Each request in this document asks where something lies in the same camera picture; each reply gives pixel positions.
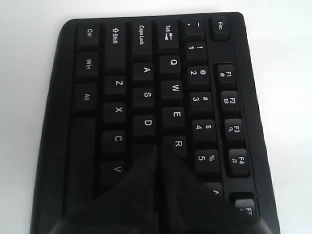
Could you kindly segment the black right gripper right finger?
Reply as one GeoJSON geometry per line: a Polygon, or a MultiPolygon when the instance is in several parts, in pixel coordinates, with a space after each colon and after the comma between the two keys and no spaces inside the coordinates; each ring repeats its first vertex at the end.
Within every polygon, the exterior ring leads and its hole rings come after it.
{"type": "Polygon", "coordinates": [[[170,146],[159,156],[160,230],[164,234],[268,234],[257,216],[240,211],[200,182],[170,146]]]}

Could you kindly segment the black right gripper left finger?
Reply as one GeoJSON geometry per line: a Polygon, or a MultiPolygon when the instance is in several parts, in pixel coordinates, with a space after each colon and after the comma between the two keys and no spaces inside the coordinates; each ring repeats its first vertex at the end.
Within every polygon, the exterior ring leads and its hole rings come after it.
{"type": "Polygon", "coordinates": [[[151,145],[140,151],[138,157],[124,179],[96,200],[64,216],[50,233],[157,234],[157,147],[151,145]]]}

